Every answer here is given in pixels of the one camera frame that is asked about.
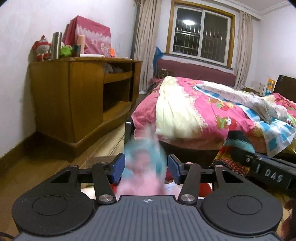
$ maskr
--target human hand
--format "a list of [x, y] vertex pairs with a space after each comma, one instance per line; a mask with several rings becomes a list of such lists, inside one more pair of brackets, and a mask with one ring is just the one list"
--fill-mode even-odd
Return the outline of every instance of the human hand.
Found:
[[282, 236], [281, 238], [285, 241], [296, 241], [296, 199], [291, 199], [285, 203], [285, 209], [291, 210], [293, 213], [290, 215], [282, 224]]

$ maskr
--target red and white plush toy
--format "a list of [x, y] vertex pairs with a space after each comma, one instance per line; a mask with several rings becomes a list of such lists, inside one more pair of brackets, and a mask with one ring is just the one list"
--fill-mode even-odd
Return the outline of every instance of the red and white plush toy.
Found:
[[37, 53], [37, 61], [43, 61], [49, 58], [49, 47], [51, 47], [51, 44], [47, 41], [44, 35], [42, 35], [39, 41], [34, 43], [32, 49]]

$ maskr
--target green plush toy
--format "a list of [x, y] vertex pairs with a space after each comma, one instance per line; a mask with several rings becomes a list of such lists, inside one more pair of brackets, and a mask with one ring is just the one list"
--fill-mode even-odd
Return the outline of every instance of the green plush toy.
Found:
[[60, 58], [71, 57], [71, 55], [72, 55], [72, 47], [70, 45], [66, 45], [66, 46], [61, 47], [60, 52], [59, 52]]

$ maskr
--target purple headboard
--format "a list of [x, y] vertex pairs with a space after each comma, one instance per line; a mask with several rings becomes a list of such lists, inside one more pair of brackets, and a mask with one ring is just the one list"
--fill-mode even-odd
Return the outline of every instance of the purple headboard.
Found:
[[205, 80], [232, 87], [234, 87], [235, 83], [235, 76], [233, 74], [197, 64], [185, 64], [172, 60], [159, 59], [157, 61], [157, 69], [173, 71], [173, 75], [175, 77]]

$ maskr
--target thermos lid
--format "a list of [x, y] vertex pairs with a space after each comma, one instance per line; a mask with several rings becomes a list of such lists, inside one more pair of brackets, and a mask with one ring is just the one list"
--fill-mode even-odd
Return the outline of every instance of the thermos lid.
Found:
[[52, 36], [53, 37], [56, 37], [56, 36], [61, 37], [62, 36], [62, 32], [55, 32]]

